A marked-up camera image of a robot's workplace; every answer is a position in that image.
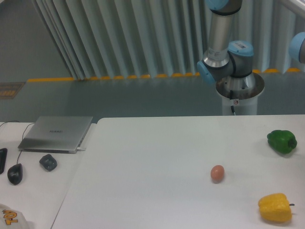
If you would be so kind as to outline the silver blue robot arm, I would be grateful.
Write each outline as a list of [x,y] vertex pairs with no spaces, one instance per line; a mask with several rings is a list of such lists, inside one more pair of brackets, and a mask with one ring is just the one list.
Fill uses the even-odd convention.
[[198,62],[200,76],[215,83],[251,70],[305,61],[305,3],[302,0],[208,0],[208,45]]

